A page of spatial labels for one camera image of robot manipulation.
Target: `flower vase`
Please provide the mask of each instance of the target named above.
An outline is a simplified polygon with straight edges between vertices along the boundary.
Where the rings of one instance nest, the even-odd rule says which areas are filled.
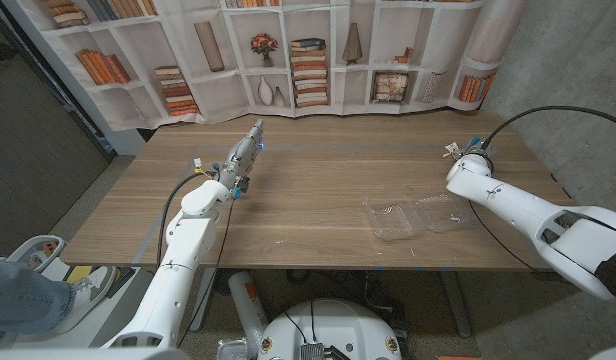
[[[264,54],[264,67],[272,67],[273,63],[272,63],[272,59],[270,58],[270,55],[268,55],[268,52],[263,52]]]
[[[272,100],[273,100],[273,92],[272,92],[272,88],[270,87],[270,85],[268,85],[268,83],[266,82],[266,79],[264,79],[264,76],[261,75],[261,78],[259,80],[259,100],[261,100],[261,103],[266,105],[266,106],[270,106],[272,105]]]
[[[275,96],[273,97],[273,102],[276,106],[284,107],[286,105],[286,100],[284,99],[284,95],[281,93],[281,89],[279,86],[275,89]]]

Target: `gray wall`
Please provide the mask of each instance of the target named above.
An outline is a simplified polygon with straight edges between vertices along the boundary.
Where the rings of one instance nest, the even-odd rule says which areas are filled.
[[[543,105],[616,116],[616,0],[528,1],[482,110]],[[616,211],[615,124],[544,111],[512,126],[577,203]]]

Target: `wooden table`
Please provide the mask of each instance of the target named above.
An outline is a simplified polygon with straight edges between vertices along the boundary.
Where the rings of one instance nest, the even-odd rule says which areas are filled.
[[[248,193],[221,210],[214,247],[204,267],[416,270],[528,270],[482,227],[384,241],[373,232],[366,197],[420,199],[441,193],[452,158],[443,146],[485,138],[500,122],[493,112],[434,112],[409,116],[319,116],[291,120],[249,115],[216,125],[159,129],[63,251],[69,264],[151,266],[158,217],[170,191],[192,173],[199,156],[206,170],[264,118],[265,146]],[[495,177],[548,201],[573,202],[521,139],[505,129],[493,145]],[[184,186],[172,203],[202,177]],[[476,206],[486,225],[532,266],[547,266],[509,225]]]

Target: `cable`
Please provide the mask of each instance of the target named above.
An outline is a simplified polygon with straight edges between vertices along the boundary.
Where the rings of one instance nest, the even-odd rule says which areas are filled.
[[[495,239],[499,245],[501,245],[501,247],[503,247],[506,251],[508,251],[508,254],[512,255],[515,259],[517,259],[520,263],[526,265],[530,270],[537,272],[537,269],[535,269],[534,267],[528,265],[525,261],[521,260],[517,255],[515,255],[512,251],[510,251],[510,249],[508,249],[506,247],[506,245],[504,245],[496,236],[495,234],[492,233],[492,231],[490,231],[490,229],[488,229],[488,227],[486,226],[486,224],[484,224],[484,222],[481,220],[481,218],[479,217],[479,215],[477,215],[477,211],[475,211],[475,207],[472,206],[472,201],[468,200],[468,204],[470,205],[470,208],[472,209],[472,212],[475,214],[475,216],[477,217],[477,220],[479,220],[479,222],[481,223],[481,226],[484,227],[484,229],[486,229],[486,231],[488,231],[488,233],[492,236],[493,239]]]
[[[175,197],[175,194],[177,194],[177,191],[179,191],[179,189],[181,189],[184,184],[186,184],[191,179],[201,175],[205,175],[205,173],[194,173],[183,179],[179,184],[177,184],[177,186],[175,186],[175,188],[170,193],[170,196],[168,196],[168,200],[166,200],[166,205],[164,205],[164,213],[161,217],[161,226],[159,227],[159,242],[157,243],[157,263],[155,264],[155,272],[157,271],[157,269],[159,269],[159,265],[161,264],[161,248],[164,242],[164,228],[166,227],[166,216],[168,215],[168,208],[170,207],[170,203]]]
[[[366,284],[364,285],[364,299],[366,300],[366,303],[368,305],[374,307],[375,309],[386,310],[388,312],[393,311],[392,306],[379,306],[379,305],[375,305],[371,303],[370,300],[368,300],[368,271],[366,271]]]
[[[499,125],[499,127],[497,129],[495,129],[495,131],[493,131],[490,136],[488,136],[488,138],[486,139],[486,141],[484,141],[484,143],[481,145],[481,149],[482,150],[486,150],[486,148],[488,148],[488,145],[490,145],[490,142],[492,141],[492,138],[495,137],[495,135],[497,135],[497,133],[499,131],[501,131],[501,129],[505,128],[506,126],[508,126],[508,124],[510,124],[511,122],[524,117],[528,114],[532,114],[534,112],[538,112],[538,111],[543,111],[543,110],[570,110],[570,111],[578,111],[578,112],[582,112],[582,113],[587,113],[587,114],[592,114],[592,115],[597,115],[599,117],[602,117],[606,120],[610,120],[612,122],[614,122],[616,124],[616,117],[610,115],[610,114],[606,114],[605,112],[601,112],[601,111],[597,111],[597,110],[593,110],[593,109],[588,109],[588,108],[583,108],[583,107],[577,107],[577,106],[563,106],[563,105],[559,105],[559,106],[540,106],[540,107],[536,107],[530,110],[526,110],[520,114],[517,114],[513,117],[511,117],[508,121],[504,122],[503,124]]]
[[[228,237],[228,228],[230,226],[230,218],[232,217],[233,205],[235,205],[234,199],[232,200],[232,203],[230,204],[230,210],[228,211],[228,221],[226,222],[226,233],[224,234],[224,240],[222,241],[221,249],[219,250],[219,257],[217,258],[217,264],[215,265],[215,272],[210,277],[210,281],[208,282],[208,287],[204,291],[204,295],[201,297],[199,306],[197,306],[197,310],[195,310],[195,313],[192,315],[192,318],[190,319],[190,323],[186,327],[186,331],[184,331],[184,335],[179,340],[179,343],[177,344],[177,348],[179,348],[181,344],[184,342],[186,335],[188,335],[188,331],[190,331],[190,327],[192,326],[192,323],[195,321],[195,318],[197,317],[199,310],[201,310],[201,305],[204,303],[204,300],[206,299],[206,295],[208,295],[208,291],[210,291],[210,288],[212,288],[212,282],[213,280],[215,280],[215,275],[217,274],[217,271],[218,271],[217,268],[219,267],[219,261],[221,260],[221,254],[224,252],[224,245],[226,245],[226,238]]]
[[[315,312],[312,307],[313,299],[310,299],[310,318],[312,320],[312,341],[317,343],[317,336],[315,335]]]
[[[286,310],[284,310],[284,314],[286,314],[286,317],[288,318],[288,320],[290,320],[291,323],[293,323],[295,325],[295,327],[297,328],[297,330],[299,330],[299,332],[301,333],[301,337],[304,338],[304,344],[307,344],[308,341],[306,341],[306,335],[304,335],[304,332],[301,331],[301,328],[299,328],[299,325],[297,325],[296,322],[292,321],[292,319],[290,318],[290,316],[288,315],[288,313],[286,312]]]

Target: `clear plastic container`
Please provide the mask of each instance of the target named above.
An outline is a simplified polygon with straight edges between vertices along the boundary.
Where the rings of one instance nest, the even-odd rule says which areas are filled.
[[[375,234],[383,240],[404,239],[423,230],[419,216],[405,196],[399,200],[366,198],[364,206]]]
[[[415,210],[424,225],[432,232],[471,227],[477,218],[468,206],[468,201],[448,194],[425,198],[415,202]]]

